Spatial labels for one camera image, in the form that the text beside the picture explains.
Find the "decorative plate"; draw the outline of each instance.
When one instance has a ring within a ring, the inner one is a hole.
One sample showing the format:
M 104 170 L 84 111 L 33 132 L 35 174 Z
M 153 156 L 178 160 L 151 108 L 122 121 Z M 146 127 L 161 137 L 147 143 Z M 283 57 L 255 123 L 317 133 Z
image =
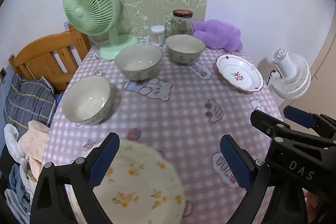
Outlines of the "decorative plate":
M 217 58 L 216 66 L 221 75 L 239 90 L 255 92 L 264 86 L 259 70 L 244 58 L 224 54 Z
M 175 168 L 159 152 L 129 140 L 120 140 L 118 153 L 93 192 L 113 224 L 179 224 L 185 207 Z M 71 201 L 86 224 L 72 189 Z

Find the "plaid pillowcase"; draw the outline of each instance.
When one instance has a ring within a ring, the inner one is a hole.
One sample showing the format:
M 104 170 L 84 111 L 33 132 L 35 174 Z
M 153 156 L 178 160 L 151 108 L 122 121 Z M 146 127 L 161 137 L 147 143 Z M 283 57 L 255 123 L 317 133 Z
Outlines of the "plaid pillowcase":
M 31 120 L 50 126 L 56 110 L 54 87 L 44 77 L 40 80 L 23 80 L 15 74 L 5 106 L 5 121 L 17 128 L 20 139 L 28 130 L 28 122 Z

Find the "white plastic bag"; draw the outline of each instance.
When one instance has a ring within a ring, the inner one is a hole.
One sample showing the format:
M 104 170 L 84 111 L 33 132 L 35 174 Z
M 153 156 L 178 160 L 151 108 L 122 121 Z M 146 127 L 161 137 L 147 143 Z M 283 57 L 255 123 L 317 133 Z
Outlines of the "white plastic bag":
M 5 126 L 4 132 L 5 142 L 9 154 L 18 164 L 21 164 L 23 161 L 25 161 L 25 154 L 22 152 L 19 144 L 17 143 L 19 132 L 17 131 L 16 127 L 10 123 Z

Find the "table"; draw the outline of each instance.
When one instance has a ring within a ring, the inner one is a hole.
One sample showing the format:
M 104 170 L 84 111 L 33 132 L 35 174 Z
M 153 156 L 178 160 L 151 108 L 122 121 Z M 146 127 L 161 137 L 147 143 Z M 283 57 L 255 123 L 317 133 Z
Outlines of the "table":
M 197 64 L 177 65 L 164 53 L 157 79 L 135 83 L 129 82 L 113 61 L 97 59 L 97 49 L 92 47 L 67 90 L 85 76 L 106 77 L 116 87 L 114 112 L 103 123 L 78 125 L 64 117 L 61 103 L 50 127 L 43 164 L 69 164 L 109 132 L 118 133 L 120 138 L 128 134 L 134 138 L 136 132 L 142 132 L 138 141 L 161 151 L 179 172 L 185 199 L 190 201 L 186 214 L 191 213 L 182 223 L 226 223 L 245 190 L 237 188 L 226 168 L 219 142 L 224 134 L 231 134 L 254 159 L 264 159 L 269 138 L 251 126 L 250 114 L 258 108 L 281 119 L 268 87 L 245 93 L 231 86 L 215 66 L 216 58 L 226 53 L 223 50 L 207 48 L 203 52 L 198 64 L 208 70 Z M 249 59 L 244 51 L 234 54 Z M 268 194 L 255 223 L 260 223 L 269 198 Z

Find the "stuffed animal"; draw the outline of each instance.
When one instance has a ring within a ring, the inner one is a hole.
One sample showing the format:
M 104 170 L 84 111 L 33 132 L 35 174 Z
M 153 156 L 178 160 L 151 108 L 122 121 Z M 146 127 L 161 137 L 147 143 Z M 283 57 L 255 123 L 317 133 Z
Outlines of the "stuffed animal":
M 230 23 L 216 19 L 195 21 L 192 27 L 193 36 L 202 40 L 212 49 L 223 48 L 228 52 L 241 51 L 240 30 Z

